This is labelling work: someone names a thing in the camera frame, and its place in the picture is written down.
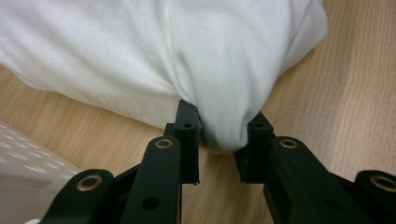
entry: mounting hole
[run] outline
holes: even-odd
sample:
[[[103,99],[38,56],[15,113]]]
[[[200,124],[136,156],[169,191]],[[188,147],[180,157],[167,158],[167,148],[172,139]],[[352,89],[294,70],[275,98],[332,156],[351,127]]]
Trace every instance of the mounting hole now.
[[[262,128],[262,127],[264,127],[264,125],[262,125],[261,123],[255,123],[254,127],[255,128]]]
[[[161,139],[155,143],[155,146],[158,148],[169,148],[173,145],[173,142],[169,139]]]
[[[96,189],[102,183],[102,177],[99,175],[87,175],[77,183],[79,191],[89,191]]]
[[[156,197],[149,197],[142,202],[142,207],[148,211],[152,211],[158,206],[160,206],[160,200]]]
[[[331,208],[334,211],[344,212],[345,210],[344,205],[336,199],[326,199],[324,202],[329,208]]]
[[[396,182],[383,175],[372,175],[370,176],[370,181],[378,188],[389,191],[396,192]]]
[[[298,146],[298,144],[291,139],[282,139],[279,141],[279,144],[282,147],[286,147],[286,148],[297,148]]]
[[[185,127],[185,128],[192,128],[192,124],[190,124],[190,123],[185,123],[185,124],[183,124],[183,127]]]

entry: hole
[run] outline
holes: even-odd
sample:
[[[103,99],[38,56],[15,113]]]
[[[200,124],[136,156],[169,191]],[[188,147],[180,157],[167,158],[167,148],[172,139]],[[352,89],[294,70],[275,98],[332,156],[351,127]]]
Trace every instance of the hole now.
[[[24,160],[24,161],[29,160],[27,157],[25,157],[24,155],[22,155],[21,153],[19,153],[17,151],[10,151],[10,152],[8,152],[8,155],[18,158],[18,159],[21,159],[21,160]]]
[[[183,127],[185,127],[185,128],[192,128],[192,124],[190,124],[190,123],[185,123],[185,124],[183,125]]]
[[[386,176],[372,175],[370,176],[370,181],[380,189],[396,192],[396,182]]]
[[[47,174],[48,173],[46,170],[44,170],[43,168],[38,167],[36,165],[24,165],[24,167],[28,168],[31,171],[38,172],[40,174]]]
[[[61,174],[60,176],[65,178],[65,179],[71,179],[73,177],[73,176],[67,175],[67,174]]]
[[[58,166],[56,166],[56,165],[54,165],[54,164],[52,164],[50,162],[47,162],[47,161],[44,161],[43,165],[48,166],[48,167],[50,167],[52,169],[58,169]]]
[[[45,151],[38,151],[39,153],[43,154],[44,156],[50,157],[50,154]]]
[[[21,139],[22,141],[26,141],[26,139],[24,139],[24,138],[22,138],[20,136],[17,136],[17,138]]]
[[[38,223],[40,223],[40,219],[38,218],[25,222],[25,224],[38,224]]]
[[[9,133],[13,133],[13,134],[16,134],[15,132],[12,132],[11,130],[7,130],[7,132],[9,132]]]
[[[87,175],[77,183],[79,191],[89,191],[96,189],[102,183],[102,177],[99,175]]]
[[[282,139],[279,141],[279,144],[282,147],[286,147],[286,148],[297,148],[298,144],[296,142],[294,142],[293,140],[290,139]]]
[[[77,172],[77,171],[75,171],[75,170],[68,170],[68,172],[69,172],[70,174],[72,174],[72,175],[76,175],[76,174],[78,174],[78,172]]]
[[[169,148],[173,145],[173,142],[169,139],[161,139],[155,143],[155,146],[158,148]]]
[[[31,143],[28,143],[28,145],[31,146],[31,147],[38,148],[38,146],[35,146],[35,145],[31,144]]]
[[[29,154],[29,155],[31,155],[31,156],[34,156],[34,157],[37,157],[37,158],[41,158],[40,155],[38,155],[37,153],[35,153],[35,152],[33,152],[33,151],[26,151],[26,153]]]
[[[264,127],[261,123],[255,123],[254,124],[254,127],[255,128],[262,128],[262,127]]]
[[[324,202],[332,210],[335,210],[338,212],[343,212],[345,210],[344,205],[336,199],[326,199]]]
[[[142,206],[144,209],[152,211],[160,206],[160,200],[156,197],[149,197],[143,201]]]
[[[8,139],[10,139],[10,140],[15,140],[13,137],[11,137],[11,136],[9,136],[9,135],[7,135],[7,134],[5,134],[5,133],[0,133],[0,135],[3,136],[3,137],[5,137],[5,138],[8,138]]]
[[[7,147],[7,148],[11,148],[10,145],[4,143],[4,142],[0,142],[0,147]]]
[[[62,166],[66,166],[66,164],[64,164],[63,162],[61,162],[61,161],[56,161],[56,160],[53,160],[53,162],[55,162],[55,163],[58,163],[58,164],[60,164],[60,165],[62,165]]]
[[[24,145],[24,144],[21,144],[21,143],[18,143],[18,142],[14,142],[14,145],[15,145],[15,146],[17,146],[17,147],[23,147],[23,148],[27,148],[27,146],[26,146],[26,145]]]

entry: metal rivet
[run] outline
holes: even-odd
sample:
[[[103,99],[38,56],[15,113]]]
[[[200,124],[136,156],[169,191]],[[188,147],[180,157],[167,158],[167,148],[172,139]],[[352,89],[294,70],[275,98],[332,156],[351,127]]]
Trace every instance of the metal rivet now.
[[[169,148],[173,145],[173,142],[169,139],[160,139],[155,143],[158,148]]]
[[[298,146],[298,144],[291,139],[282,139],[279,141],[279,144],[286,148],[297,148]]]
[[[86,184],[86,181],[93,180],[90,185]],[[77,189],[79,191],[89,191],[92,189],[96,189],[102,183],[102,177],[99,175],[87,175],[84,178],[80,179],[77,183]]]
[[[370,181],[380,189],[384,189],[389,192],[396,192],[396,182],[386,176],[372,175]]]

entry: wooden table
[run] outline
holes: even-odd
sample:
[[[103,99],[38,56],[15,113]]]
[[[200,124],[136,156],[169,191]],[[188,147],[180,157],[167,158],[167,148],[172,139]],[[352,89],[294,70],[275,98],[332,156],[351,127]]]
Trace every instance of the wooden table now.
[[[333,173],[396,175],[396,1],[324,1],[329,35],[280,77],[262,109]],[[81,169],[138,164],[163,131],[57,93],[0,67],[0,120]],[[239,183],[232,156],[200,152],[201,184],[183,190],[183,223],[271,223],[262,185]]]

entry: wrinkled fabric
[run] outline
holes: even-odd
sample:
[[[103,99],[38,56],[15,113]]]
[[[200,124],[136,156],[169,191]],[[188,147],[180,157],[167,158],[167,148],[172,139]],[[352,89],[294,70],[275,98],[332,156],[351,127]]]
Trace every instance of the wrinkled fabric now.
[[[326,33],[319,0],[0,2],[0,63],[26,84],[157,127],[183,99],[220,153]]]

